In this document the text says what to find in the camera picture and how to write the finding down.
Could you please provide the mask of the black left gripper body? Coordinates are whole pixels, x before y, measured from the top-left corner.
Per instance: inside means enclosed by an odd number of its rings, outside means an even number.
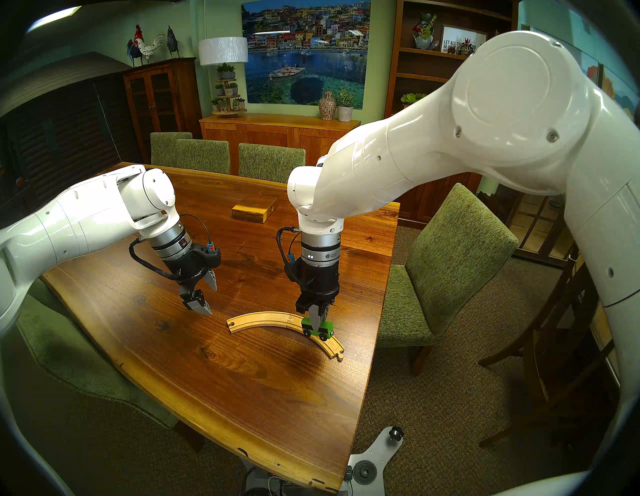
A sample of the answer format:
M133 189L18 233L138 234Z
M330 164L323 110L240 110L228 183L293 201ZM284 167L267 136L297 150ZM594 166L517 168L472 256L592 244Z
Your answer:
M217 268L222 261L219 247L209 243L174 243L169 245L169 270L177 277L179 294L195 290L207 270Z

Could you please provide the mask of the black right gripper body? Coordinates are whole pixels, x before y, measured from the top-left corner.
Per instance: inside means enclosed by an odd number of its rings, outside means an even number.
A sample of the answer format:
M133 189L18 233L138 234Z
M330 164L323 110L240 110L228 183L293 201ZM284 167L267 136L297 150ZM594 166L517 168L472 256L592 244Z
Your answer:
M332 304L339 293L339 260L314 266L305 259L295 262L295 276L301 291L297 304Z

